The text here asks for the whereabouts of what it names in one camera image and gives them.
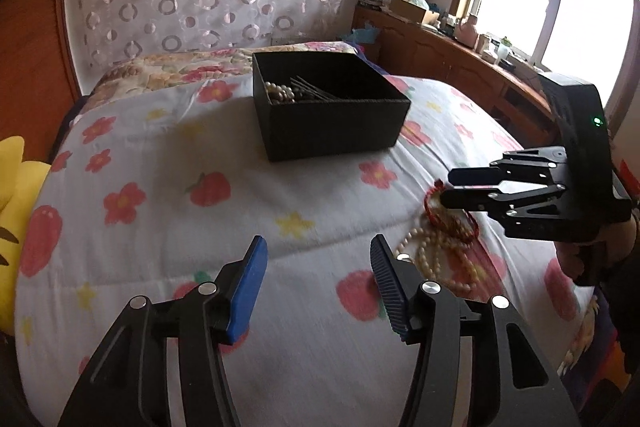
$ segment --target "yellow plush ear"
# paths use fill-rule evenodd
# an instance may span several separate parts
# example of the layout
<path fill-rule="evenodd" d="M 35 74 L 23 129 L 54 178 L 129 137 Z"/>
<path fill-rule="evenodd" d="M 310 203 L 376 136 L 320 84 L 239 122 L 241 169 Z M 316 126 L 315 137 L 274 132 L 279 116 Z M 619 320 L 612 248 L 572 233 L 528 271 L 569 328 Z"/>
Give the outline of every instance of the yellow plush ear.
<path fill-rule="evenodd" d="M 4 208 L 15 190 L 15 177 L 22 161 L 24 140 L 12 136 L 0 141 L 0 210 Z"/>
<path fill-rule="evenodd" d="M 24 162 L 15 175 L 15 192 L 0 210 L 0 330 L 14 334 L 15 283 L 20 267 L 20 252 L 33 205 L 36 203 L 49 165 Z"/>

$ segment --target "blue gripper pad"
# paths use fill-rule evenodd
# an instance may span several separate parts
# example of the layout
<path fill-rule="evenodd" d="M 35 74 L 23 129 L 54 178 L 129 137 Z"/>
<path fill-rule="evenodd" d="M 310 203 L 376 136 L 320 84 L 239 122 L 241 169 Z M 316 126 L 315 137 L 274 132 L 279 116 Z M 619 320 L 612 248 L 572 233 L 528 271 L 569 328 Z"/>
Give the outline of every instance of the blue gripper pad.
<path fill-rule="evenodd" d="M 391 328 L 400 335 L 402 341 L 413 343 L 410 300 L 424 278 L 413 263 L 395 258 L 382 234 L 371 241 L 370 257 Z"/>
<path fill-rule="evenodd" d="M 229 344 L 235 343 L 249 327 L 255 299 L 267 270 L 267 260 L 267 242 L 260 235 L 256 235 L 244 259 L 240 262 L 242 263 L 240 277 L 230 298 L 230 318 L 226 328 Z"/>

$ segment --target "window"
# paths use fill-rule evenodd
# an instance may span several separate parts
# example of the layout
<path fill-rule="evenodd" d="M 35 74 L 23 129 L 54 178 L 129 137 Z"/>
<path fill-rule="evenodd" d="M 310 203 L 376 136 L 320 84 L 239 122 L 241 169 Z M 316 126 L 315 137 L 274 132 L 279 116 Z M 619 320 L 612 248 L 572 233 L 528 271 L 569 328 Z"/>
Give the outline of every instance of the window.
<path fill-rule="evenodd" d="M 628 43 L 634 0 L 473 0 L 478 30 L 507 36 L 528 62 L 593 83 L 606 104 Z"/>

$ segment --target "cardboard box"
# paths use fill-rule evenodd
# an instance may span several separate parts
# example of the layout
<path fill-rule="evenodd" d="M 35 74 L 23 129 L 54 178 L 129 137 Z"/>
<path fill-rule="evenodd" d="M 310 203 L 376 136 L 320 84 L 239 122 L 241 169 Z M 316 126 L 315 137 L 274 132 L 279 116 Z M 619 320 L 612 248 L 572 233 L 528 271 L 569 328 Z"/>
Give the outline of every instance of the cardboard box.
<path fill-rule="evenodd" d="M 420 8 L 408 0 L 391 0 L 389 11 L 418 24 L 431 24 L 438 20 L 439 13 Z"/>
<path fill-rule="evenodd" d="M 297 75 L 340 100 L 273 105 L 264 83 Z M 411 105 L 356 55 L 332 52 L 254 54 L 254 103 L 272 162 L 392 147 Z"/>

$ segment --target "pearl necklace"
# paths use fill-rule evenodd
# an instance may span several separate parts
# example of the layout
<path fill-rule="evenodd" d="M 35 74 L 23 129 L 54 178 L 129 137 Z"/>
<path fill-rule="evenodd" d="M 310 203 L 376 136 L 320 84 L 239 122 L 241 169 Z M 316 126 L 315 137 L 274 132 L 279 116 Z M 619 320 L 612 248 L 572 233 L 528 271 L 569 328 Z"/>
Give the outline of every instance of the pearl necklace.
<path fill-rule="evenodd" d="M 409 254 L 404 253 L 404 249 L 409 245 L 410 241 L 419 241 L 413 260 Z M 465 250 L 468 248 L 468 243 L 463 243 L 457 238 L 450 237 L 442 230 L 418 227 L 417 229 L 411 229 L 407 233 L 398 245 L 398 248 L 396 248 L 395 255 L 400 261 L 412 261 L 428 280 L 437 281 L 454 293 L 469 293 L 476 289 L 480 278 L 478 277 L 478 270 L 466 256 Z M 428 250 L 432 251 L 433 268 L 431 268 L 429 264 Z M 446 250 L 452 251 L 453 254 L 459 257 L 462 266 L 469 276 L 471 284 L 460 283 L 453 279 L 440 277 L 440 260 L 438 254 Z"/>

